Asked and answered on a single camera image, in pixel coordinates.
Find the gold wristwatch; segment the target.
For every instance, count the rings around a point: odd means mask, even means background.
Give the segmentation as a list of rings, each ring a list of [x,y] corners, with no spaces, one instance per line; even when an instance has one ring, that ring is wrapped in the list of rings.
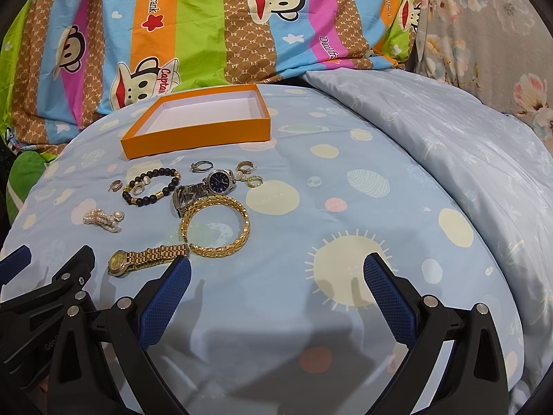
[[[143,251],[116,251],[108,261],[109,275],[121,277],[133,271],[172,262],[178,257],[187,258],[189,248],[185,243],[176,246],[158,246]]]

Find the silver blue-dial wristwatch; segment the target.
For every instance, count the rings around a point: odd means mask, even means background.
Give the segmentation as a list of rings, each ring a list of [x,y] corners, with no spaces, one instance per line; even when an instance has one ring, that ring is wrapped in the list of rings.
[[[230,169],[215,169],[197,184],[179,185],[174,190],[172,202],[176,213],[182,218],[193,202],[210,196],[226,196],[235,187],[236,180]]]

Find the gold pearl earring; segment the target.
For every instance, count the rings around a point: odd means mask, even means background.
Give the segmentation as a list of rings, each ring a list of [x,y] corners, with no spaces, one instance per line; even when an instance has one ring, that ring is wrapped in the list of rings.
[[[249,188],[259,187],[263,184],[262,177],[258,175],[243,174],[240,181],[245,183]]]

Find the gold hoop earring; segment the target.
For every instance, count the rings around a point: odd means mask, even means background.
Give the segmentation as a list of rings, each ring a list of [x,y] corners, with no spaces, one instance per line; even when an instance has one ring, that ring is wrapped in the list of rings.
[[[237,164],[236,170],[242,174],[251,174],[255,172],[257,167],[252,161],[244,160]]]

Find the orange jewelry box tray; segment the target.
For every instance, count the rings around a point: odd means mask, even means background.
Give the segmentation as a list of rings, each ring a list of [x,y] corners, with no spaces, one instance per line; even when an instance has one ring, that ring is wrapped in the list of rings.
[[[271,140],[271,115],[255,84],[164,95],[122,137],[128,159]]]

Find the green plush cushion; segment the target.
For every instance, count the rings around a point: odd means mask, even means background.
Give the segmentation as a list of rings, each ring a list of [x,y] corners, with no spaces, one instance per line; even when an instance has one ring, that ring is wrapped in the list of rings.
[[[9,224],[13,224],[32,187],[57,158],[50,153],[24,151],[15,158],[6,184],[6,208]]]

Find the light blue planet bedsheet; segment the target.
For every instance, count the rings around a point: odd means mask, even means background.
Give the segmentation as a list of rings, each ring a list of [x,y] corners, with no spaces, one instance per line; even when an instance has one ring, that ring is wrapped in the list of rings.
[[[157,167],[209,160],[220,169],[252,161],[263,184],[237,185],[246,206],[246,245],[225,259],[192,256],[192,280],[162,339],[148,352],[193,414],[363,414],[406,354],[363,279],[370,253],[421,294],[452,307],[488,306],[515,383],[524,347],[516,304],[496,260],[443,188],[391,139],[327,98],[268,85],[265,144],[232,144],[128,160],[121,146],[143,114],[137,104],[86,128],[27,197],[3,246],[28,246],[32,263],[8,286],[9,299],[47,283],[82,246],[96,267],[87,291],[99,308],[161,275],[122,278],[107,263],[117,250],[180,243],[170,199],[129,206],[110,191]],[[122,211],[119,233],[83,223],[99,208]]]

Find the pale blue duvet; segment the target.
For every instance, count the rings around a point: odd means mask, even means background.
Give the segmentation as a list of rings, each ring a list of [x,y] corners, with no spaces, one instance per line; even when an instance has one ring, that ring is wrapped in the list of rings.
[[[524,367],[518,414],[552,410],[552,156],[516,117],[402,70],[311,71],[307,82],[406,150],[454,198],[516,301]]]

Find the colourful monkey cartoon quilt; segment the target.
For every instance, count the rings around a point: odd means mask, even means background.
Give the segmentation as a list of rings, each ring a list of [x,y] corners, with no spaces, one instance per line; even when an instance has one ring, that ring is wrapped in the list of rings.
[[[421,0],[1,0],[1,137],[58,154],[98,118],[194,88],[409,58]]]

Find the grey floral pillow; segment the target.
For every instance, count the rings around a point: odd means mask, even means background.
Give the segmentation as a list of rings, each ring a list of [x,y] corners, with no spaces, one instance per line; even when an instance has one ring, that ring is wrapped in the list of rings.
[[[552,36],[529,0],[422,0],[417,73],[509,113],[552,146]]]

